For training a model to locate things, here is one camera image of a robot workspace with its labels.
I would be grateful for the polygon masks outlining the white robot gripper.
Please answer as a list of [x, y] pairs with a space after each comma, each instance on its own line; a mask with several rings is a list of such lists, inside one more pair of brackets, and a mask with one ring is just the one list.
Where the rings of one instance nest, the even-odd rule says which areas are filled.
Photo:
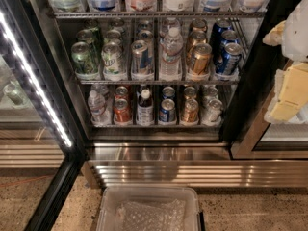
[[[262, 39], [269, 46], [282, 43], [282, 54], [296, 62], [308, 62], [308, 0], [301, 0], [289, 14]], [[295, 63], [283, 72], [278, 101], [270, 115], [288, 121], [308, 102], [308, 64]]]

